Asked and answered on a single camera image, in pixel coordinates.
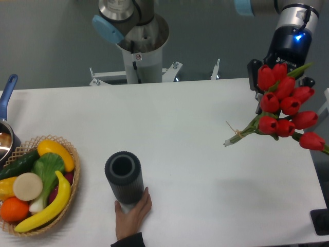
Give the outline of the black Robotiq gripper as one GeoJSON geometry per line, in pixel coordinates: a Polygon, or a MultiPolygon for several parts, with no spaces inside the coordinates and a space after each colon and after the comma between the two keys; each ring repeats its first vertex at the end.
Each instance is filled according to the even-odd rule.
{"type": "MultiPolygon", "coordinates": [[[[289,70],[294,70],[305,64],[305,60],[312,42],[312,34],[307,30],[300,31],[293,26],[283,26],[278,28],[273,35],[268,53],[264,58],[264,64],[273,68],[278,63],[285,63],[289,70]]],[[[258,102],[256,114],[261,114],[261,99],[264,95],[258,87],[258,70],[263,62],[252,59],[247,64],[249,87],[255,92],[255,99],[258,102]]],[[[311,77],[301,76],[296,80],[296,87],[314,87],[315,80],[311,77]]]]}

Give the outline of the dark sleeved forearm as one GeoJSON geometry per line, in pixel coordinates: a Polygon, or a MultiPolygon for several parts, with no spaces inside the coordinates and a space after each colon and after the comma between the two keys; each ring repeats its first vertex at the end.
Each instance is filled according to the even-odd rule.
{"type": "Polygon", "coordinates": [[[142,232],[118,240],[111,247],[145,247],[142,232]]]}

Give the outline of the silver robot arm with gripper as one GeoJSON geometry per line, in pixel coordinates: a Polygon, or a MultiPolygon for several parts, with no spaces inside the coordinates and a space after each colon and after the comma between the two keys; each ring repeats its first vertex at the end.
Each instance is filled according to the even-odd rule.
{"type": "Polygon", "coordinates": [[[238,14],[260,16],[278,14],[276,29],[285,26],[297,28],[297,34],[315,33],[324,1],[234,1],[238,14]]]}

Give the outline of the bare human hand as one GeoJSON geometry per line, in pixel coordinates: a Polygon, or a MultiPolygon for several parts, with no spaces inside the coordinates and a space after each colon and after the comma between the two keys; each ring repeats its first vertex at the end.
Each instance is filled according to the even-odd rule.
{"type": "Polygon", "coordinates": [[[142,198],[138,203],[126,214],[123,212],[119,201],[115,201],[117,240],[122,240],[138,233],[144,218],[150,212],[151,208],[152,200],[148,187],[145,188],[142,198]]]}

